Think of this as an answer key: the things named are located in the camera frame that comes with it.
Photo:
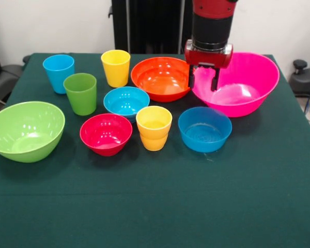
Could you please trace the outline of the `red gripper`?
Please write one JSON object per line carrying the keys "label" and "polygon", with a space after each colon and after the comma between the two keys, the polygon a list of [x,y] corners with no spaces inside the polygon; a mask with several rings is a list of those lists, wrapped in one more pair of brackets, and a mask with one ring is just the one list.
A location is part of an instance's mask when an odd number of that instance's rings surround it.
{"label": "red gripper", "polygon": [[189,87],[194,88],[195,82],[195,66],[213,67],[215,74],[211,81],[211,91],[218,88],[218,80],[221,68],[227,68],[233,55],[233,47],[226,47],[219,52],[209,52],[198,50],[194,47],[185,48],[185,59],[189,64]]}

